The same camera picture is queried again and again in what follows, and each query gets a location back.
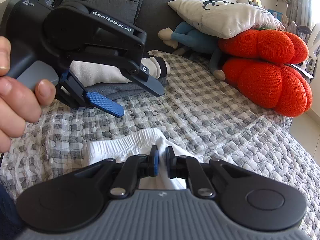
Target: gray handle grip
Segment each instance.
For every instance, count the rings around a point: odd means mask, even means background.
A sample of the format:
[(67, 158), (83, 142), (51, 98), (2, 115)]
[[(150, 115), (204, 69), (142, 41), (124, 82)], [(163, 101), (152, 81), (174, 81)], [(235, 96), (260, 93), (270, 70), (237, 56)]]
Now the gray handle grip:
[(196, 198), (186, 189), (136, 190), (130, 198), (111, 201), (104, 213), (84, 228), (52, 235), (27, 229), (18, 238), (70, 239), (308, 240), (309, 237), (298, 228), (282, 232), (258, 232), (244, 228), (231, 221), (214, 201)]
[(34, 62), (17, 78), (19, 82), (24, 84), (32, 91), (35, 89), (36, 84), (41, 79), (47, 79), (55, 86), (59, 82), (59, 77), (54, 69), (48, 64), (39, 60)]

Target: stuffed toy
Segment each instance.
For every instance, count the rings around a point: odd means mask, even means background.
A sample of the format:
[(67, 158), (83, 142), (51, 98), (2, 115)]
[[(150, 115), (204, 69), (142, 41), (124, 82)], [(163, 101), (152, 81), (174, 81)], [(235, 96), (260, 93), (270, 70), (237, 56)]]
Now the stuffed toy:
[(223, 71), (218, 68), (218, 62), (221, 58), (221, 51), (218, 48), (218, 37), (202, 33), (186, 22), (181, 22), (174, 32), (170, 28), (163, 29), (159, 31), (158, 36), (163, 40), (164, 44), (174, 49), (181, 43), (195, 52), (212, 54), (209, 63), (210, 72), (217, 79), (225, 79)]
[(220, 39), (218, 46), (234, 56), (222, 67), (226, 82), (252, 102), (289, 117), (310, 109), (308, 83), (285, 65), (307, 59), (308, 47), (301, 38), (276, 30), (247, 30), (231, 39)]

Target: orange knitted cushion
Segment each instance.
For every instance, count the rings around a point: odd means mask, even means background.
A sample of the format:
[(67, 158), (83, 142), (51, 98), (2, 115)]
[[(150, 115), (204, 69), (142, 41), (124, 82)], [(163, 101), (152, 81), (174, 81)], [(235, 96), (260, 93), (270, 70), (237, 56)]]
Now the orange knitted cushion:
[(277, 64), (300, 63), (308, 56), (308, 47), (301, 38), (276, 30), (247, 30), (231, 39), (219, 39), (218, 45), (223, 52), (236, 57)]
[(309, 110), (312, 93), (304, 78), (291, 67), (231, 58), (223, 66), (226, 81), (252, 102), (295, 117)]

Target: gray folded fabric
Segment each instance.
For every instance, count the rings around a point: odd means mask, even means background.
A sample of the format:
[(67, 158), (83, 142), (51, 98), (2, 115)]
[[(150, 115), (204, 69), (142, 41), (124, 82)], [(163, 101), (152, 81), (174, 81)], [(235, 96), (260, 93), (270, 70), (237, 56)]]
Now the gray folded fabric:
[[(158, 81), (166, 86), (168, 84), (165, 77), (159, 78)], [(137, 84), (130, 83), (98, 83), (90, 87), (86, 87), (89, 92), (98, 92), (99, 94), (111, 99), (116, 100), (127, 96), (133, 96), (145, 92), (144, 89)]]

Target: finger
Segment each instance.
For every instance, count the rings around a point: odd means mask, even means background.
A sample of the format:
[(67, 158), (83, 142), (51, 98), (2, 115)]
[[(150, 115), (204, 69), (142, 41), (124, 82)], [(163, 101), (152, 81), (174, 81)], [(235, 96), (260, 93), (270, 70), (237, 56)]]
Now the finger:
[(36, 85), (35, 94), (41, 106), (48, 106), (56, 96), (56, 88), (49, 80), (43, 79)]
[(0, 113), (0, 130), (9, 137), (20, 137), (26, 128), (26, 122), (2, 98), (0, 98)]
[(10, 41), (0, 36), (0, 76), (6, 75), (10, 69), (10, 50)]
[(0, 130), (0, 153), (5, 153), (10, 150), (10, 138)]
[(17, 80), (11, 77), (0, 77), (0, 97), (27, 122), (39, 120), (41, 107), (36, 96)]

